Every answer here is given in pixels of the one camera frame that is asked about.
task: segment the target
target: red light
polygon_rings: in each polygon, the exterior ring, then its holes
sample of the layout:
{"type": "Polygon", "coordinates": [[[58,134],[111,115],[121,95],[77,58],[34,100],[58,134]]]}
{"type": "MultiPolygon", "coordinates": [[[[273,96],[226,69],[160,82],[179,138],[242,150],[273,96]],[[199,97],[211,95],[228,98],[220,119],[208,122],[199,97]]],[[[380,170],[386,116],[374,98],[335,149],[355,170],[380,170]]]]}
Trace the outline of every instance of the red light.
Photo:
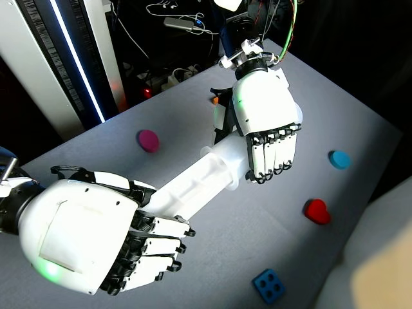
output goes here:
{"type": "Polygon", "coordinates": [[[144,88],[143,89],[143,96],[145,98],[151,98],[152,97],[152,89],[151,88],[144,88]]]}

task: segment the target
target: blue cube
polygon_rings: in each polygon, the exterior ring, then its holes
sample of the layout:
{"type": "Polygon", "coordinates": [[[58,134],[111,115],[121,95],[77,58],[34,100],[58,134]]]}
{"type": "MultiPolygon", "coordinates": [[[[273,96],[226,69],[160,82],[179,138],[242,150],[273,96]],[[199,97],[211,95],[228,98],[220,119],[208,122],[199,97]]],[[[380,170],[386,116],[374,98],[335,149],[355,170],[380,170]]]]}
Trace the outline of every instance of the blue cube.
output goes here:
{"type": "Polygon", "coordinates": [[[285,287],[272,269],[266,269],[252,282],[266,304],[272,304],[285,292],[285,287]]]}

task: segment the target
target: white plastic container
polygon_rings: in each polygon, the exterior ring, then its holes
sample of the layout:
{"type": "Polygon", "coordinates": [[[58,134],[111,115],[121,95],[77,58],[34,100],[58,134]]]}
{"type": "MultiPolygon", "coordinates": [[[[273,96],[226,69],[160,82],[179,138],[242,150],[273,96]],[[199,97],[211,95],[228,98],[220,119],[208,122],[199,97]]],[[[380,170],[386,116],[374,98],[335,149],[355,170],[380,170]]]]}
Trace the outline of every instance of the white plastic container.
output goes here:
{"type": "Polygon", "coordinates": [[[236,189],[248,171],[246,140],[237,132],[213,147],[204,147],[201,155],[200,160],[154,193],[144,210],[188,220],[224,188],[236,189]]]}

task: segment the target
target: pink oval object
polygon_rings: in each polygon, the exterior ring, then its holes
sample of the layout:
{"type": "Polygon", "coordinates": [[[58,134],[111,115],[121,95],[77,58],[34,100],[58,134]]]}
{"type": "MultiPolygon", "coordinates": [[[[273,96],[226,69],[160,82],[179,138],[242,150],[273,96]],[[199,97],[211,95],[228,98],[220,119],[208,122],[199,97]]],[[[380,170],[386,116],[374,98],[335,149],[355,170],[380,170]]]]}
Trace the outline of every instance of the pink oval object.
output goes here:
{"type": "Polygon", "coordinates": [[[144,151],[155,153],[159,150],[160,142],[156,133],[150,130],[143,130],[139,133],[139,144],[144,151]]]}

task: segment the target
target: dark background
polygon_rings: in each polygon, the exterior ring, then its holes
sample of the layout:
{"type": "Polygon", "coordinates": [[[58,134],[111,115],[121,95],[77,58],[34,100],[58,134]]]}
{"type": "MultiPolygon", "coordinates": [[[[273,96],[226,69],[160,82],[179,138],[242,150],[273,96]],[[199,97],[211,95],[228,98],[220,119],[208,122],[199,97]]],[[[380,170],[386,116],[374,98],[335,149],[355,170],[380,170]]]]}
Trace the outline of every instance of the dark background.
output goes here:
{"type": "MultiPolygon", "coordinates": [[[[111,29],[118,61],[119,58],[127,60],[136,71],[150,70],[152,74],[160,74],[171,68],[187,67],[200,59],[203,67],[217,60],[216,40],[211,56],[207,56],[211,43],[209,35],[176,32],[164,28],[162,19],[148,18],[145,6],[153,2],[123,0],[120,6],[122,21],[131,35],[139,38],[139,44],[150,55],[151,61],[138,55],[124,33],[111,29]]],[[[218,18],[212,14],[208,1],[200,4],[197,1],[180,1],[179,4],[179,10],[174,11],[176,14],[185,14],[185,10],[203,12],[207,28],[217,30],[218,18]]],[[[281,4],[285,8],[290,6],[288,0],[281,0],[281,4]]],[[[251,5],[259,5],[259,2],[252,1],[251,5]]],[[[282,23],[282,20],[290,18],[287,13],[291,14],[285,10],[284,16],[279,16],[279,28],[273,26],[267,35],[280,45],[283,45],[287,31],[287,26],[282,26],[286,22],[282,23]]],[[[410,0],[390,3],[306,0],[298,6],[290,52],[404,132],[375,196],[407,178],[412,171],[409,161],[412,155],[411,116],[407,112],[412,88],[411,13],[410,0]]],[[[3,127],[0,144],[16,153],[22,163],[62,142],[2,59],[0,102],[3,127]],[[23,115],[19,112],[22,109],[26,111],[23,115]]]]}

